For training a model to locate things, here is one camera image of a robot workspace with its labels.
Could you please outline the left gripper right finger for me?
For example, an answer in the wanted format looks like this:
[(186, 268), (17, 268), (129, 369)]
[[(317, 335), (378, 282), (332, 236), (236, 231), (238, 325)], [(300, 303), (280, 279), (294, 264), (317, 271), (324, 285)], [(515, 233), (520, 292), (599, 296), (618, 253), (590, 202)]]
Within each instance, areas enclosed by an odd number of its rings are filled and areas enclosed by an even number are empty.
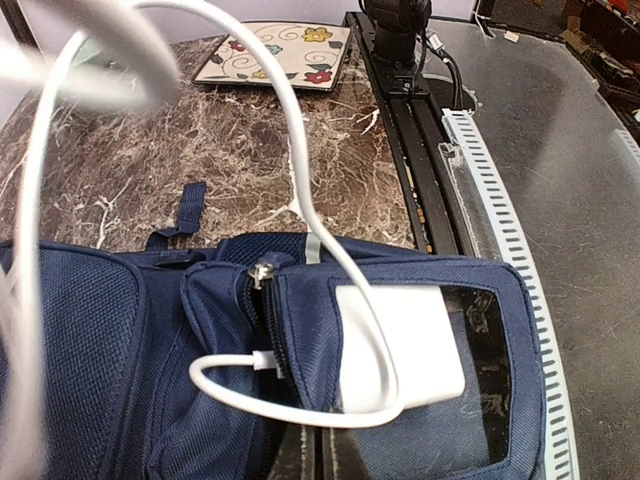
[(370, 480), (350, 430), (322, 430), (322, 478), (329, 480)]

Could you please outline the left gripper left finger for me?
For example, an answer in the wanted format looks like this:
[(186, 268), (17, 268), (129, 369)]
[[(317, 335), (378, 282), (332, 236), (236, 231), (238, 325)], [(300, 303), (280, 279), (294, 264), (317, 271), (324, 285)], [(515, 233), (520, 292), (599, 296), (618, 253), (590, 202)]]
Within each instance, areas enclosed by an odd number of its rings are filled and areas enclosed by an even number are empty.
[(316, 478), (316, 429), (289, 424), (269, 473), (270, 480)]

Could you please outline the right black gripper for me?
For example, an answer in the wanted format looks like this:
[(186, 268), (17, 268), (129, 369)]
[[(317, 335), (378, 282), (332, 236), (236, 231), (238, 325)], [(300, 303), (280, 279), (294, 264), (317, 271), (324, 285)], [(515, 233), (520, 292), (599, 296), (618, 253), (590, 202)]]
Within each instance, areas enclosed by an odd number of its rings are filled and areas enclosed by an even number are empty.
[(1, 42), (1, 79), (43, 88), (54, 66), (63, 69), (60, 94), (97, 109), (140, 109), (168, 102), (178, 93), (178, 67), (156, 29), (133, 1), (46, 1), (45, 7), (69, 18), (80, 41), (91, 37), (121, 65), (135, 73), (138, 88), (119, 74), (89, 64), (75, 66), (62, 57), (47, 59), (33, 48)]

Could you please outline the white USB charger block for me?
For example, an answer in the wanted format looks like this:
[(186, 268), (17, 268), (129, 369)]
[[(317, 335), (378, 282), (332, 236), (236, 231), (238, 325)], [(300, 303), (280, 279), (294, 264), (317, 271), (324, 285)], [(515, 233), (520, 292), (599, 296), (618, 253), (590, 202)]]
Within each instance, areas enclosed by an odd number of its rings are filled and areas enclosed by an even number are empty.
[[(422, 407), (463, 393), (462, 361), (437, 286), (376, 285), (381, 326), (397, 367), (403, 407)], [(343, 326), (340, 395), (344, 412), (380, 411), (392, 403), (384, 363), (371, 333), (374, 319), (355, 286), (336, 288)]]

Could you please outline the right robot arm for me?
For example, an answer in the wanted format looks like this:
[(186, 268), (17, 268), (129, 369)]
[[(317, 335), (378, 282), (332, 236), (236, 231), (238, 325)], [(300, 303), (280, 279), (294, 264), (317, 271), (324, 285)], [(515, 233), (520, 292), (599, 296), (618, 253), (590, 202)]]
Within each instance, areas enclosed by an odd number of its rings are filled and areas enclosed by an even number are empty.
[[(175, 8), (191, 12), (220, 26), (241, 40), (266, 64), (272, 56), (236, 18), (202, 1), (46, 1), (44, 5), (69, 18), (122, 62), (132, 62), (151, 82), (154, 94), (164, 97), (174, 88), (177, 67), (168, 47), (137, 11), (141, 8)], [(386, 95), (420, 98), (418, 68), (412, 68), (416, 36), (422, 35), (431, 15), (429, 1), (366, 1), (365, 15), (375, 23), (373, 57), (398, 82), (406, 71), (409, 86), (390, 87)]]

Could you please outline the navy blue student backpack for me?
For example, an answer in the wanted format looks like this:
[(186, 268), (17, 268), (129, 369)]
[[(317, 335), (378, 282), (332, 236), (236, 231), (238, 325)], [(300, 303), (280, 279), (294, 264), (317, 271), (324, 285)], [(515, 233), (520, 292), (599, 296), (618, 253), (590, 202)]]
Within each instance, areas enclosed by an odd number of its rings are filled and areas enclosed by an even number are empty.
[[(274, 353), (272, 371), (215, 368), (239, 393), (344, 412), (338, 286), (353, 286), (307, 233), (253, 233), (174, 250), (198, 230), (206, 187), (187, 185), (178, 224), (142, 252), (40, 250), (49, 479), (269, 479), (288, 424), (201, 392), (212, 354)], [(466, 385), (453, 399), (351, 431), (371, 479), (536, 479), (544, 380), (534, 311), (504, 263), (342, 238), (376, 285), (440, 288)]]

